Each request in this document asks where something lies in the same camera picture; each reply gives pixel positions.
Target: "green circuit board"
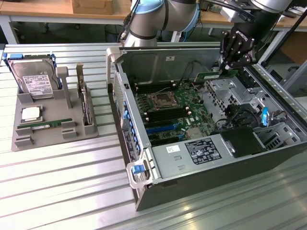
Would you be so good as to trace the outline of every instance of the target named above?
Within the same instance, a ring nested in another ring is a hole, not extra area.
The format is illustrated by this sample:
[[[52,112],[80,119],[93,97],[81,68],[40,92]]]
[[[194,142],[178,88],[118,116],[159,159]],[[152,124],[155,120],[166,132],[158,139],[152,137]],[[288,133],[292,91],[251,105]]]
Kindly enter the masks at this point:
[[[155,106],[153,95],[157,94],[168,94],[170,97],[174,98],[174,106],[169,108],[159,109]],[[206,107],[202,102],[202,92],[196,90],[195,87],[191,86],[190,83],[182,83],[177,89],[171,92],[159,92],[159,93],[149,93],[149,94],[137,94],[135,99],[140,111],[140,114],[144,114],[150,111],[159,111],[172,109],[174,107],[189,107],[191,114],[186,117],[180,117],[172,119],[171,122],[173,125],[176,124],[176,129],[171,131],[162,131],[152,134],[148,134],[150,141],[159,143],[161,140],[167,138],[179,137],[179,140],[189,140],[192,139],[190,130],[200,131],[196,137],[202,135],[206,137],[210,135],[215,129],[215,123],[212,120],[210,113],[207,111]]]

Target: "wooden table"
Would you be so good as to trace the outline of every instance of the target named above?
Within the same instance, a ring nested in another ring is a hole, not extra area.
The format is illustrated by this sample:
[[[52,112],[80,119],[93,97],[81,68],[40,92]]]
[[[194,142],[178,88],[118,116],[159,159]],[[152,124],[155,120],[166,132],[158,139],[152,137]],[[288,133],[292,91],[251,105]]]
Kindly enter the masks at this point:
[[[74,14],[71,0],[23,0],[22,2],[6,2],[0,0],[0,25],[9,44],[17,44],[15,31],[11,22],[39,23],[86,23],[86,24],[123,24],[123,19],[130,11],[130,0],[114,0],[113,15]],[[284,18],[274,30],[280,31],[278,40],[294,25],[295,19]],[[218,13],[203,12],[202,26],[206,28],[230,29],[225,17]],[[307,20],[301,23],[299,31],[307,31]]]

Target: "motherboard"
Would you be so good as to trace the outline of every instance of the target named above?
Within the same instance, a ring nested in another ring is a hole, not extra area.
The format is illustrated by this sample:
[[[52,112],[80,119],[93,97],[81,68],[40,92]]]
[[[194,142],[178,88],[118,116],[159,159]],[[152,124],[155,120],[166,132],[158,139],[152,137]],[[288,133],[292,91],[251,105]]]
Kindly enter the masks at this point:
[[[193,83],[183,82],[174,88],[135,94],[152,146],[206,137],[214,131],[212,114],[203,105],[204,93]]]

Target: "power supply label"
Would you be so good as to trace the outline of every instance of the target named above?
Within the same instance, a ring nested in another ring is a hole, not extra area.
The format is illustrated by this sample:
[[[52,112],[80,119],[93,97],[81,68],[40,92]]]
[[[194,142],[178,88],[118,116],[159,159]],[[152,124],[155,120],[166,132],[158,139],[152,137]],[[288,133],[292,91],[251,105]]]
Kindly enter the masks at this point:
[[[48,75],[23,76],[24,83],[32,96],[52,93]]]
[[[185,143],[194,164],[203,164],[221,159],[211,138]]]

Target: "aluminum extrusion table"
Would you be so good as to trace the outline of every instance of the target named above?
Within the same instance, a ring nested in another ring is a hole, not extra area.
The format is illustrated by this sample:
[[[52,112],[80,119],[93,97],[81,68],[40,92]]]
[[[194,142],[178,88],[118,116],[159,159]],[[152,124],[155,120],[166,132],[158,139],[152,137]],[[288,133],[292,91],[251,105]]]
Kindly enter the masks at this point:
[[[57,56],[58,66],[68,66],[70,87],[75,87],[77,81],[75,63],[83,62],[99,137],[11,152],[17,88],[2,61],[0,229],[262,230],[307,227],[307,154],[297,155],[273,171],[136,212],[106,90],[105,49],[116,45],[6,46],[7,53],[52,51]],[[204,178],[204,182],[209,183],[210,179]]]

